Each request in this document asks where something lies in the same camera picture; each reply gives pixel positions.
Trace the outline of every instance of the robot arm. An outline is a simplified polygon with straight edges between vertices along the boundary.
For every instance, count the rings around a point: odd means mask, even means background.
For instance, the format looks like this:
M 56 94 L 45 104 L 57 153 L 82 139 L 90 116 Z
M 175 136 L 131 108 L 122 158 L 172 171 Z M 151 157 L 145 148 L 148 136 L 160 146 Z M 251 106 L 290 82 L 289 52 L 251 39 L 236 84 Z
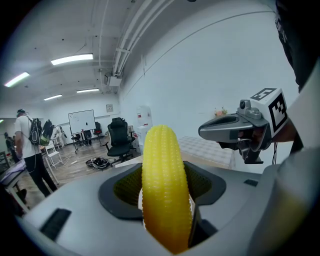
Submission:
M 240 100 L 236 113 L 216 117 L 198 129 L 205 140 L 239 150 L 245 164 L 262 164 L 261 150 L 266 150 L 272 139 L 286 125 L 289 118 L 281 89 L 264 88 L 250 99 Z M 252 140 L 255 129 L 262 130 L 260 141 Z

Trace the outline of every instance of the air conditioner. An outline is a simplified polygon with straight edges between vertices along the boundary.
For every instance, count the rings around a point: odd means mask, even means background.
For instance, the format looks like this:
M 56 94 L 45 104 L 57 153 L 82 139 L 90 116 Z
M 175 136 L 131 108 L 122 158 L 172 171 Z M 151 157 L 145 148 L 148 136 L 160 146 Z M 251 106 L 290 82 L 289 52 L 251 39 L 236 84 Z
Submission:
M 115 76 L 104 75 L 104 84 L 106 86 L 119 87 L 122 78 L 117 78 Z

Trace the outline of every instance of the whiteboard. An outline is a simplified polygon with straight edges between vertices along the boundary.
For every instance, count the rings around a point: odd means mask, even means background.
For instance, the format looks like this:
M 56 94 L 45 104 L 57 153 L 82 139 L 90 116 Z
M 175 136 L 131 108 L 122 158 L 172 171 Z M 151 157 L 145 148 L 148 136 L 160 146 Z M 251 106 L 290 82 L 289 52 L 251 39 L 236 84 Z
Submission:
M 72 134 L 96 129 L 94 110 L 69 113 L 69 124 Z

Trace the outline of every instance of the backpack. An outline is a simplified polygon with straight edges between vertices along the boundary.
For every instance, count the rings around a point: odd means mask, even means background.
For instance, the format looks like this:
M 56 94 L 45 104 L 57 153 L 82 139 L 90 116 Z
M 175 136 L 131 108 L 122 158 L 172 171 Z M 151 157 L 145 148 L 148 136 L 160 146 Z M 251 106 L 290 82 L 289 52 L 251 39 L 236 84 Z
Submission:
M 34 118 L 31 120 L 28 117 L 29 121 L 31 122 L 31 128 L 30 128 L 30 134 L 29 134 L 29 141 L 35 146 L 39 146 L 40 144 L 40 138 L 41 138 L 41 132 L 42 132 L 42 127 L 41 127 L 41 121 L 39 118 Z
M 59 127 L 60 127 L 60 130 L 61 130 L 62 134 L 64 135 L 64 137 L 67 138 L 67 135 L 65 134 L 64 130 L 62 129 L 62 126 L 59 126 Z

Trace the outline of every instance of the pipe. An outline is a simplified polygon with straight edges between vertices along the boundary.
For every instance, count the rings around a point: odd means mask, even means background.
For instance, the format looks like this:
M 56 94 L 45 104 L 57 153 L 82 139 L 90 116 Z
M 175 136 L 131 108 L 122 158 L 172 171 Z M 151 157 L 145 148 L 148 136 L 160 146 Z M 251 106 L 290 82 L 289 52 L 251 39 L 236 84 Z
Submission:
M 145 0 L 143 2 L 143 4 L 140 6 L 139 10 L 135 13 L 132 21 L 129 24 L 129 27 L 127 28 L 127 30 L 124 33 L 124 36 L 121 40 L 119 48 L 121 48 L 121 49 L 124 48 L 131 31 L 133 30 L 134 26 L 137 23 L 137 20 L 140 18 L 141 14 L 145 11 L 145 9 L 147 9 L 147 7 L 151 4 L 151 2 L 152 2 L 152 0 Z M 115 58 L 115 64 L 113 66 L 113 73 L 114 74 L 117 73 L 120 57 L 121 57 L 121 52 L 117 51 L 116 58 Z
M 103 16 L 102 16 L 102 22 L 101 22 L 101 28 L 100 28 L 100 38 L 99 38 L 99 68 L 101 68 L 101 42 L 102 42 L 102 32 L 104 29 L 104 23 L 105 23 L 105 17 L 106 17 L 106 12 L 107 12 L 107 8 L 109 5 L 109 0 L 106 0 L 105 3 L 105 7 L 104 7 L 104 12 L 103 12 Z M 103 85 L 102 85 L 102 77 L 101 77 L 101 72 L 100 72 L 100 90 L 103 93 Z
M 146 25 L 146 23 L 148 22 L 148 20 L 150 19 L 150 17 L 158 10 L 158 8 L 160 6 L 162 6 L 162 4 L 167 1 L 167 0 L 159 0 L 153 7 L 152 9 L 147 13 L 147 15 L 144 17 L 144 19 L 141 21 L 140 25 L 138 26 L 138 28 L 136 29 L 136 31 L 134 32 L 129 45 L 127 46 L 127 50 L 130 51 L 131 46 L 133 45 L 133 43 L 135 42 L 139 32 L 141 31 L 141 29 L 144 27 L 144 25 Z M 122 70 L 122 66 L 124 65 L 125 59 L 127 58 L 127 56 L 129 55 L 129 53 L 125 52 L 124 56 L 122 57 L 120 66 L 118 67 L 118 70 Z
M 142 35 L 145 33 L 145 31 L 147 30 L 147 28 L 155 21 L 155 19 L 164 11 L 164 9 L 166 9 L 170 4 L 172 4 L 174 0 L 170 0 L 169 2 L 167 2 L 157 13 L 155 16 L 153 16 L 153 18 L 148 22 L 148 24 L 144 27 L 144 29 L 141 31 L 141 33 L 139 34 L 139 36 L 137 37 L 137 39 L 135 40 L 133 46 L 131 47 L 131 50 L 136 46 L 137 42 L 139 41 L 139 39 L 142 37 Z M 124 68 L 127 60 L 129 58 L 129 54 L 126 56 L 123 65 L 121 66 L 121 69 L 119 70 L 119 74 L 122 72 L 122 69 Z
M 102 16 L 102 22 L 101 22 L 101 28 L 100 28 L 100 38 L 99 38 L 99 66 L 101 67 L 101 41 L 102 41 L 102 31 L 104 28 L 104 23 L 105 23 L 105 17 L 106 17 L 106 12 L 108 8 L 109 0 L 106 0 L 106 4 L 104 7 L 104 12 Z

